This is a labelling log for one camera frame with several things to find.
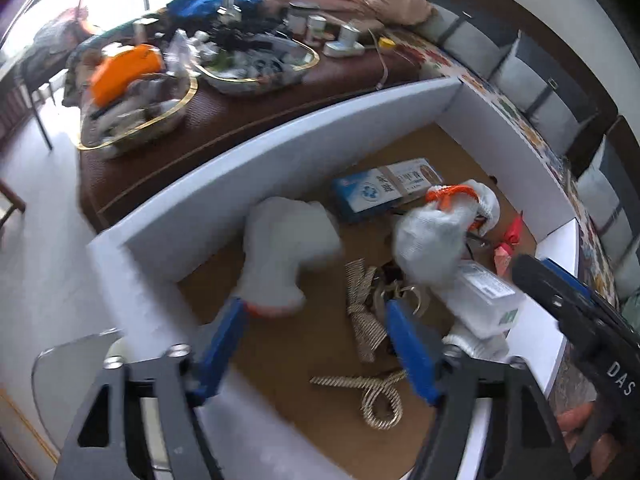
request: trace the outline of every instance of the brown leather table surface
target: brown leather table surface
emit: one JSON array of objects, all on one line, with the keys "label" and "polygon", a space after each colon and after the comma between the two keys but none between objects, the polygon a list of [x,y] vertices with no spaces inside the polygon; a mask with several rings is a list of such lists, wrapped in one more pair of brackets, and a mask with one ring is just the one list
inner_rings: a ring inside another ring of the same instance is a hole
[{"label": "brown leather table surface", "polygon": [[[378,54],[320,63],[297,85],[252,97],[225,96],[200,81],[185,120],[170,134],[112,160],[79,152],[80,206],[96,232],[106,229],[180,177],[242,142],[320,108],[375,90]],[[385,56],[385,87],[418,80],[419,68]]]}]

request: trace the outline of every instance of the rope coil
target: rope coil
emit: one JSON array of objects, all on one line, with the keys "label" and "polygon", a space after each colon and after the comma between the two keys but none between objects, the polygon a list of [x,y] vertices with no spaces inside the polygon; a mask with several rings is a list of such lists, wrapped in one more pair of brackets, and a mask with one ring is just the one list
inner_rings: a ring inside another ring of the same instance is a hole
[{"label": "rope coil", "polygon": [[346,264],[347,272],[347,314],[353,325],[358,358],[363,363],[372,363],[374,352],[386,337],[386,329],[378,318],[364,305],[373,282],[376,267],[365,271],[364,259]]},{"label": "rope coil", "polygon": [[[311,384],[331,386],[334,388],[356,388],[364,390],[362,394],[361,410],[365,422],[374,430],[390,430],[402,418],[402,400],[394,384],[406,378],[406,371],[400,370],[389,374],[386,378],[376,377],[312,377]],[[381,418],[374,413],[373,406],[378,396],[383,395],[391,406],[391,416]]]}]

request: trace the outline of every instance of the small bottle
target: small bottle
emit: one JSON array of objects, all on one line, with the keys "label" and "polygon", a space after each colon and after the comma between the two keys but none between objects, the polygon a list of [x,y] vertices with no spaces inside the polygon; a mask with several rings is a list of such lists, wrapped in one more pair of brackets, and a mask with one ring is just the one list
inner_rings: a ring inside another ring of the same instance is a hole
[{"label": "small bottle", "polygon": [[287,28],[296,40],[302,40],[306,33],[306,22],[314,12],[318,12],[318,4],[297,0],[289,3],[287,12]]},{"label": "small bottle", "polygon": [[308,46],[320,46],[324,38],[324,28],[326,27],[326,18],[322,16],[309,16],[306,22],[305,43]]}]

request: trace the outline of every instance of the cardboard floor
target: cardboard floor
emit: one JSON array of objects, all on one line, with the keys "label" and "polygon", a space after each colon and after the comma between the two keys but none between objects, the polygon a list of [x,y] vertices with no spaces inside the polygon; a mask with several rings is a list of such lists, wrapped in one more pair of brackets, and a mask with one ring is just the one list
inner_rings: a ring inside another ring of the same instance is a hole
[{"label": "cardboard floor", "polygon": [[[500,240],[516,211],[489,176],[439,126],[432,124],[387,146],[343,174],[424,156],[444,177],[446,184],[474,178],[491,187],[500,201],[500,222],[489,233]],[[331,210],[328,186],[314,190],[304,200],[319,200]],[[420,205],[414,202],[411,206]],[[391,259],[389,216],[356,225],[340,225],[343,261],[320,272],[300,276],[305,308],[283,319],[251,319],[234,356],[235,366],[274,406],[329,459],[359,480],[397,480],[411,469],[433,419],[433,410],[414,395],[407,381],[398,384],[404,415],[388,431],[371,429],[360,413],[361,391],[314,386],[314,375],[373,376],[399,367],[395,357],[378,350],[374,364],[361,364],[353,332],[346,316],[344,263],[364,258],[366,265],[380,266]],[[535,241],[524,229],[519,253],[533,254]],[[474,248],[474,256],[494,269],[492,249]],[[211,321],[234,288],[242,269],[241,239],[236,239],[190,276],[180,289],[202,322]],[[445,334],[452,316],[432,300],[422,321]]]}]

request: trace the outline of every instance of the jar lid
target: jar lid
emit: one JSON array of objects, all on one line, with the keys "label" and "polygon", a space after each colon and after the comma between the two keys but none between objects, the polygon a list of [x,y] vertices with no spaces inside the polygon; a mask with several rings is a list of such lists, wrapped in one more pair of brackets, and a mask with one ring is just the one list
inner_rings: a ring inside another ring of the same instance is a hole
[{"label": "jar lid", "polygon": [[326,25],[326,18],[315,14],[309,16],[309,25],[313,28],[321,28]]},{"label": "jar lid", "polygon": [[396,42],[390,38],[380,38],[378,40],[378,46],[380,48],[395,48]]},{"label": "jar lid", "polygon": [[318,10],[320,6],[313,2],[307,2],[305,0],[293,0],[289,2],[290,9],[299,9],[299,10]]}]

